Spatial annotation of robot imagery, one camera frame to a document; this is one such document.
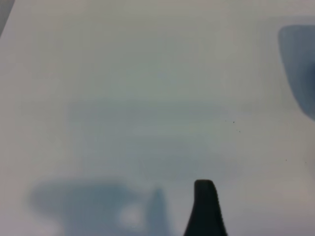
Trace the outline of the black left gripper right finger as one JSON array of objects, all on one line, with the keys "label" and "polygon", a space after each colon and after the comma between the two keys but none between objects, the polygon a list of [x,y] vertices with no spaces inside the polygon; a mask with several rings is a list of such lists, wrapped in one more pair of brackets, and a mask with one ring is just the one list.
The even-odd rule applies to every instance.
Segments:
[{"label": "black left gripper right finger", "polygon": [[207,181],[207,228],[210,236],[226,236],[227,231],[224,225],[219,196],[214,183]]}]

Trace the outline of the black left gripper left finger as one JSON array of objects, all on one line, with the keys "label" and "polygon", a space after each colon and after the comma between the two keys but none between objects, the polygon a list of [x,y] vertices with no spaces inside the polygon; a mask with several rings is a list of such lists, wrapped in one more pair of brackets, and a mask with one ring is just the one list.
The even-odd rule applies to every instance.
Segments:
[{"label": "black left gripper left finger", "polygon": [[191,214],[184,236],[201,236],[202,235],[202,206],[201,206],[202,180],[196,180],[194,183],[194,201]]}]

